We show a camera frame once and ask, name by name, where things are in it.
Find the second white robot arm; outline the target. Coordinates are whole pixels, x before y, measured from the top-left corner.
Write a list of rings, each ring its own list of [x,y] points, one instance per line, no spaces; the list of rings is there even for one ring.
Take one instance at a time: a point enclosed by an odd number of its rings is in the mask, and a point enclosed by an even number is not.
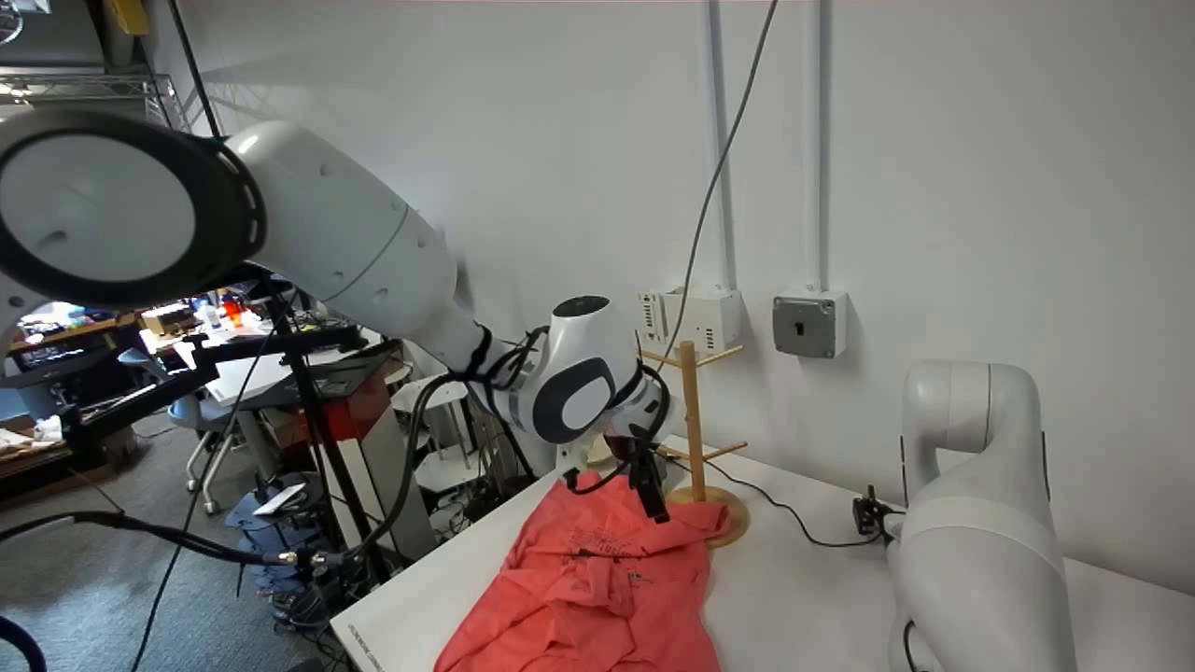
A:
[[[1002,364],[919,364],[905,381],[905,468],[895,661],[1075,672],[1033,376]]]

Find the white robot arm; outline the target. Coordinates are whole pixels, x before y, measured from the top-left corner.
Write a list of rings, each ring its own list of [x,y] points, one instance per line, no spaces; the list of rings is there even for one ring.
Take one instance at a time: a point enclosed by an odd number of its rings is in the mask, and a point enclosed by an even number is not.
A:
[[[604,294],[505,343],[456,294],[458,263],[381,176],[288,119],[197,137],[110,113],[0,119],[5,315],[153,308],[264,271],[331,315],[423,348],[544,444],[604,437],[651,519],[668,386]]]

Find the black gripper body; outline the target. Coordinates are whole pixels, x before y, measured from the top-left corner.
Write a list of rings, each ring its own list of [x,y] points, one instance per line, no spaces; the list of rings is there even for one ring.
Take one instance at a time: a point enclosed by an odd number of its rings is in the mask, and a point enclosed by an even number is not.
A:
[[[632,487],[642,501],[642,513],[653,524],[668,524],[668,506],[662,493],[662,468],[657,468],[657,456],[653,456],[647,430],[632,430],[627,468],[632,468]]]

